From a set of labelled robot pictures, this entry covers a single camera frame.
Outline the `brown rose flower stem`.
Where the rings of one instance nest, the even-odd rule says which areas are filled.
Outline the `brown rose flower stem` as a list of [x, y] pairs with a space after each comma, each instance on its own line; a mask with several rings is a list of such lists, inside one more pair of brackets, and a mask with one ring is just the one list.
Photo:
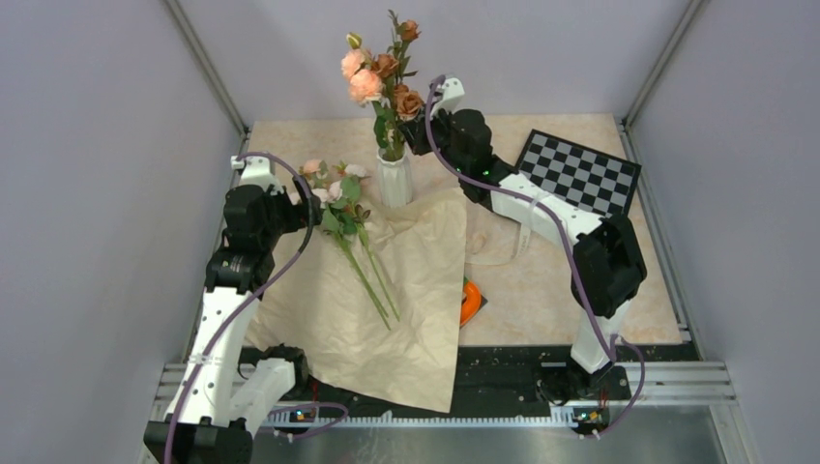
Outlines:
[[373, 56], [369, 69], [382, 84], [381, 99], [372, 104], [376, 116], [373, 131], [378, 157], [393, 162], [404, 156], [405, 136], [399, 127], [414, 119], [423, 106], [419, 92], [405, 83], [408, 77], [418, 73], [408, 69], [408, 49], [420, 37], [421, 31], [415, 20], [401, 20], [393, 10], [388, 10], [388, 15], [392, 23], [391, 44], [384, 53]]

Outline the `peach pink flower stem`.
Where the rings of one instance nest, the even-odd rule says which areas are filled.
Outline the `peach pink flower stem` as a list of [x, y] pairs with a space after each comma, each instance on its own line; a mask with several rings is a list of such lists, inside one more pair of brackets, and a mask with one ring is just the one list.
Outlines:
[[376, 120], [374, 135], [381, 150], [380, 158], [394, 161], [398, 158], [395, 147], [395, 117], [391, 111], [391, 87], [398, 61], [390, 52], [373, 54], [364, 47], [363, 39], [350, 32], [345, 37], [350, 50], [340, 61], [341, 75], [348, 82], [349, 99], [360, 107], [371, 105]]

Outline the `orange paper flower bouquet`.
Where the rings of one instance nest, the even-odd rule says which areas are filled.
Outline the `orange paper flower bouquet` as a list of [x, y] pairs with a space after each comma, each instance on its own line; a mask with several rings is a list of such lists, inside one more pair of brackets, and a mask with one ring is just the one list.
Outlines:
[[367, 202], [368, 242], [283, 236], [286, 273], [245, 337], [302, 349], [319, 381], [399, 405], [450, 410], [465, 274], [466, 200], [457, 188], [391, 209]]

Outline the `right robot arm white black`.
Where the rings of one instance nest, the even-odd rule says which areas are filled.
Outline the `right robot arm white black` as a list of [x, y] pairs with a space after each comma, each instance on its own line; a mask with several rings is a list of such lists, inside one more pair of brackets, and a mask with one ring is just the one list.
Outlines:
[[435, 154], [470, 201], [562, 248], [571, 292], [585, 313], [571, 347], [575, 365], [567, 384], [580, 398], [594, 397], [605, 387], [603, 369], [616, 360], [616, 337], [647, 277], [629, 218], [579, 210], [538, 187], [495, 154], [492, 132], [478, 110], [420, 112], [398, 129], [413, 154]]

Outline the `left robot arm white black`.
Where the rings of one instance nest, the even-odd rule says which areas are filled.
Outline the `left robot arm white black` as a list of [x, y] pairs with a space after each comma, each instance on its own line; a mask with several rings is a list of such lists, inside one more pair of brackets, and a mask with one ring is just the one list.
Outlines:
[[221, 243], [207, 267], [202, 314], [178, 390], [143, 442], [160, 463], [248, 463], [253, 440], [275, 404], [298, 399], [310, 380], [304, 354], [286, 349], [259, 361], [234, 385], [249, 324], [264, 293], [295, 263], [276, 266], [279, 238], [303, 230], [302, 254], [321, 219], [320, 201], [300, 176], [286, 188], [240, 185], [225, 195]]

